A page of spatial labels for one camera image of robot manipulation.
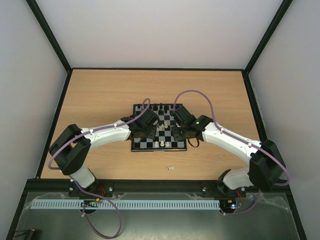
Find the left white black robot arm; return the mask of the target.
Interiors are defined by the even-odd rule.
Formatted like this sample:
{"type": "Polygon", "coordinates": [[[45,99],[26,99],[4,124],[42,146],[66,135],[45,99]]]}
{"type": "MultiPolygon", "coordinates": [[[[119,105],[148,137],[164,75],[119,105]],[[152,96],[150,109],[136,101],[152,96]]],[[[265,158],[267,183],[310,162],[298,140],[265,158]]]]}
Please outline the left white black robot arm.
{"type": "Polygon", "coordinates": [[[159,120],[153,110],[145,108],[140,114],[123,117],[100,127],[79,128],[76,124],[71,124],[51,144],[48,150],[51,155],[48,168],[60,170],[81,188],[87,189],[96,182],[94,174],[85,166],[89,151],[113,142],[137,138],[153,139],[159,120]]]}

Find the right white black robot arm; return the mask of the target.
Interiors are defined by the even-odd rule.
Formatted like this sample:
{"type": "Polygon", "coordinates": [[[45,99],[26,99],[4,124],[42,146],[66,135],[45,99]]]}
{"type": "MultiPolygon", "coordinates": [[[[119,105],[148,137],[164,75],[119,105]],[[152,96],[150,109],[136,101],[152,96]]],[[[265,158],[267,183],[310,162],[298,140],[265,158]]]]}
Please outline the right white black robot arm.
{"type": "Polygon", "coordinates": [[[175,109],[171,116],[176,123],[171,128],[175,141],[196,139],[214,144],[247,164],[240,169],[227,169],[219,177],[218,191],[224,196],[251,186],[269,192],[284,172],[285,165],[279,149],[269,139],[260,142],[246,138],[223,128],[208,116],[195,117],[184,106],[175,109]]]}

